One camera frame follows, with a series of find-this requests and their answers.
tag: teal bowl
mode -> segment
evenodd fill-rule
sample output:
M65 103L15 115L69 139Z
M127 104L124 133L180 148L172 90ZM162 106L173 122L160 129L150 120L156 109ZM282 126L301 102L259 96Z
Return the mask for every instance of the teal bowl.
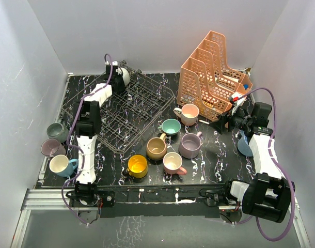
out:
M180 122L176 119L167 119L158 127L158 129L167 135L175 135L180 131L181 127Z

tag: metal rack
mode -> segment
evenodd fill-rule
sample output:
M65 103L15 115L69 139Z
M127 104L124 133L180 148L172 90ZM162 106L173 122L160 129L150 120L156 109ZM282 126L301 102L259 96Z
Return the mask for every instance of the metal rack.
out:
M98 140L114 153L125 153L175 98L171 89L140 70L133 70L124 61L120 66L129 72L130 83L125 91L113 94L101 106L102 129L98 135ZM72 103L97 83L102 83L101 76L64 103L62 110L72 118Z

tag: marble surface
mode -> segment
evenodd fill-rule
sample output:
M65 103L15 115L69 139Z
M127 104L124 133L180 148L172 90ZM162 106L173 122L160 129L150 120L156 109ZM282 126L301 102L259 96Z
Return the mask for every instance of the marble surface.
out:
M148 74L150 78L169 87L177 95L179 73L165 73L165 74ZM65 109L72 113L72 99L77 92L81 91L85 86L92 83L97 76L71 76L68 78L68 85L64 99ZM84 93L89 93L94 88L93 83L88 87ZM236 178L245 181L251 181L254 174L254 163L251 158L241 155L237 150L239 130L220 135L212 127L197 122L192 127L185 127L182 125L180 133L175 136L168 136L166 144L168 152L178 152L181 137L185 133L197 133L201 131L202 148L198 157L194 159L183 158L183 167L186 168L187 174L184 176L169 175L163 170L163 163L161 161L152 161L148 159L149 169L148 174L143 179L133 179L131 177L124 177L122 171L127 168L128 160L135 154L142 154L146 156L146 144L152 137L158 137L160 132L158 126L168 118L177 118L173 113L174 107L178 106L176 99L167 108L166 111L154 122L136 142L131 149L125 154L115 154L105 145L97 141L95 153L95 170L97 176L98 186L111 185L167 185L167 184L214 184L218 182L225 182L229 178ZM250 109L253 105L251 99L248 98L245 106ZM70 126L71 119L61 114ZM78 158L78 152L74 149L67 148L67 156ZM61 187L66 178L59 177L49 170L47 165L44 180L42 183L37 183L36 187Z

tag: gray-green cup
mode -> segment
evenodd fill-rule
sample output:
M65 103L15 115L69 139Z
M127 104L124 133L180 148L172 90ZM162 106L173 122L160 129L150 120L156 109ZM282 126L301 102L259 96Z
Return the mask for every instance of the gray-green cup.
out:
M157 129L167 135L175 135L180 131L181 125L176 119L167 119Z

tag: blue mug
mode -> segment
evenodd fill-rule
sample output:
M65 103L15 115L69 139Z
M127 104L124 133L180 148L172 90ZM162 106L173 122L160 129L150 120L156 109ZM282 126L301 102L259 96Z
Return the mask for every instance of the blue mug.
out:
M78 159L69 160L65 155L57 155L50 161L50 170L61 177L70 177L78 167Z

